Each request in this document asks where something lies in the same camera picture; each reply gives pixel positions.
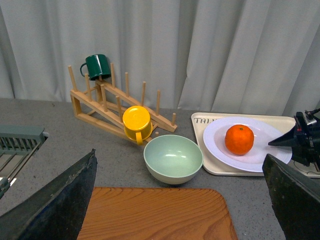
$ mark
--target yellow cup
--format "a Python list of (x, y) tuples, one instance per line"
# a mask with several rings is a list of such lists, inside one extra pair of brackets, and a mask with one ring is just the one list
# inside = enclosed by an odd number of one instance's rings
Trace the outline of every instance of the yellow cup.
[(150, 113), (143, 106), (129, 107), (122, 117), (125, 135), (142, 145), (150, 137), (153, 127)]

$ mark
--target bowl rim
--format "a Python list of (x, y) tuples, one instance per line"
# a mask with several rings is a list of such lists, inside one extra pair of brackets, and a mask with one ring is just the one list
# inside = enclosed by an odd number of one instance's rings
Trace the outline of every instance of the bowl rim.
[[(156, 139), (158, 139), (158, 138), (163, 138), (163, 137), (179, 137), (179, 138), (182, 138), (182, 139), (186, 139), (186, 140), (188, 140), (189, 142), (191, 142), (192, 144), (194, 144), (194, 145), (196, 146), (196, 148), (197, 148), (197, 149), (200, 151), (200, 153), (201, 153), (201, 164), (200, 164), (200, 166), (199, 166), (195, 171), (193, 171), (192, 173), (190, 173), (190, 174), (188, 174), (188, 175), (183, 175), (183, 176), (170, 176), (170, 175), (166, 175), (166, 174), (163, 174), (163, 173), (155, 170), (153, 167), (151, 167), (150, 164), (149, 164), (149, 163), (147, 162), (147, 160), (146, 160), (146, 149), (147, 149), (148, 145), (149, 145), (152, 141), (154, 141), (154, 140), (156, 140)], [(148, 168), (152, 169), (154, 172), (156, 172), (157, 174), (159, 174), (159, 175), (161, 175), (161, 176), (168, 177), (168, 178), (172, 178), (172, 179), (180, 179), (180, 178), (190, 177), (190, 176), (194, 175), (195, 173), (197, 173), (197, 172), (200, 170), (200, 168), (203, 166), (203, 164), (204, 164), (204, 154), (203, 154), (202, 150), (200, 149), (200, 147), (199, 147), (194, 141), (192, 141), (191, 139), (189, 139), (189, 138), (187, 138), (187, 137), (184, 137), (184, 136), (175, 135), (175, 134), (166, 134), (166, 135), (161, 135), (161, 136), (157, 136), (157, 137), (153, 138), (151, 141), (149, 141), (149, 142), (145, 145), (144, 150), (143, 150), (143, 158), (144, 158), (144, 162), (145, 162), (145, 164), (148, 166)]]

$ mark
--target gray dish drainer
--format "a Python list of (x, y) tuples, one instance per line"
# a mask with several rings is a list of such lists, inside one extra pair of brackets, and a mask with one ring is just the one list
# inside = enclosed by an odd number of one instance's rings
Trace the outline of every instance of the gray dish drainer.
[(43, 127), (0, 124), (0, 199), (46, 138)]

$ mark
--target cream tray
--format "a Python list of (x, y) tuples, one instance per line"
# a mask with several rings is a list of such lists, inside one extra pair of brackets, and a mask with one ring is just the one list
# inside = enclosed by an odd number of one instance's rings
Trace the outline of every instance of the cream tray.
[[(209, 150), (207, 149), (203, 135), (205, 128), (213, 122), (214, 120), (225, 118), (225, 117), (245, 117), (260, 120), (265, 122), (276, 129), (278, 129), (283, 134), (287, 133), (292, 127), (296, 124), (296, 121), (292, 117), (287, 116), (264, 116), (264, 115), (247, 115), (247, 114), (226, 114), (226, 113), (205, 113), (205, 112), (196, 112), (192, 114), (191, 121), (195, 133), (195, 138), (197, 144), (203, 153), (203, 167), (209, 173), (213, 175), (221, 176), (263, 176), (262, 172), (250, 172), (244, 171), (232, 166), (229, 166), (222, 161), (214, 157)], [(308, 176), (310, 178), (320, 178), (320, 172), (317, 172), (314, 164), (310, 166), (304, 166), (299, 162), (290, 160), (288, 163), (289, 166), (296, 169), (298, 172)]]

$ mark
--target light green bowl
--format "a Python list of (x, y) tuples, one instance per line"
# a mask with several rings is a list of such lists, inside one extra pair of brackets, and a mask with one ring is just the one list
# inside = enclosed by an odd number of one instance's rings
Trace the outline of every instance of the light green bowl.
[(190, 139), (162, 135), (144, 148), (143, 157), (150, 173), (159, 181), (177, 185), (192, 179), (203, 164), (203, 154)]

